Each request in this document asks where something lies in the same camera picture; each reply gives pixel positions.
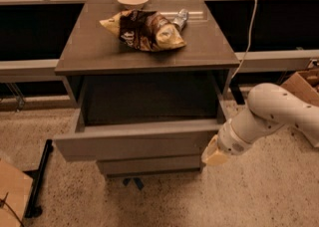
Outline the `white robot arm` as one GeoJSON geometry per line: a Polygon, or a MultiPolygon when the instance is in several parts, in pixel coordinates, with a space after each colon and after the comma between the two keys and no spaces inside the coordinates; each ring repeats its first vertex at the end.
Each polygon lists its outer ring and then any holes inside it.
{"type": "Polygon", "coordinates": [[[310,143],[319,144],[319,108],[298,99],[274,84],[255,86],[248,94],[247,107],[228,119],[205,148],[201,161],[216,166],[233,155],[241,155],[253,143],[285,125],[299,129],[310,143]]]}

